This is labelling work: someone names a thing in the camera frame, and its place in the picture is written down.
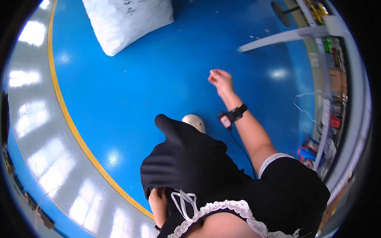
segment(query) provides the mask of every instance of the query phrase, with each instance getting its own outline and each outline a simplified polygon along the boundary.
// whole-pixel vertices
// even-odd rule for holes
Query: white lace trim
[[[290,155],[287,155],[285,153],[277,153],[277,154],[273,154],[271,155],[270,157],[268,157],[262,164],[260,170],[259,170],[259,174],[258,174],[258,179],[261,179],[261,176],[263,174],[263,171],[266,169],[266,167],[271,163],[273,162],[274,160],[276,159],[279,159],[279,158],[282,158],[282,157],[290,157],[290,158],[293,158],[292,156]]]
[[[200,208],[199,214],[197,217],[193,217],[192,221],[183,221],[181,225],[178,225],[174,232],[170,235],[168,235],[168,238],[179,238],[181,237],[188,228],[198,221],[201,217],[205,216],[206,214],[217,211],[219,209],[226,209],[229,208],[230,210],[234,210],[237,214],[239,214],[242,218],[246,218],[247,224],[250,226],[250,228],[257,234],[259,234],[263,238],[297,238],[299,236],[299,230],[297,229],[294,234],[292,235],[286,235],[285,233],[281,231],[277,232],[268,232],[266,225],[263,222],[255,220],[253,217],[253,213],[251,212],[251,209],[249,207],[249,204],[245,200],[240,201],[222,201],[218,202],[215,201],[213,203],[207,203],[204,207]]]

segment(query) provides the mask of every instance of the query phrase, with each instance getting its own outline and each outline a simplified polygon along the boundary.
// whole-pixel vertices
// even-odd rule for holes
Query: red tag
[[[226,115],[221,117],[220,122],[222,123],[222,125],[224,125],[225,128],[229,128],[232,125],[232,123]]]

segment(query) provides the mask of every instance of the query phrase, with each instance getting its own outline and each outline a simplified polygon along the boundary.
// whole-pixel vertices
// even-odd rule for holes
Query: foot
[[[205,125],[202,119],[199,116],[196,116],[194,114],[188,114],[182,118],[182,121],[193,126],[196,128],[199,132],[205,134]]]

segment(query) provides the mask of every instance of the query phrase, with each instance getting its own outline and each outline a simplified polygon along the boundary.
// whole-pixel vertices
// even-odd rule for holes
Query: white sack
[[[108,56],[173,22],[171,0],[82,1],[95,36]]]

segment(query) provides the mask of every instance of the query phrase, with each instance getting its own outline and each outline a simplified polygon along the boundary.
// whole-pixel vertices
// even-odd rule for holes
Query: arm
[[[148,202],[154,214],[155,223],[158,228],[161,228],[168,219],[168,200],[165,196],[165,188],[152,189]]]
[[[233,90],[232,76],[220,69],[210,71],[209,82],[217,88],[228,111],[242,106],[243,102]],[[259,172],[263,162],[271,155],[278,153],[261,124],[249,110],[235,122],[241,140],[249,153],[253,166]]]

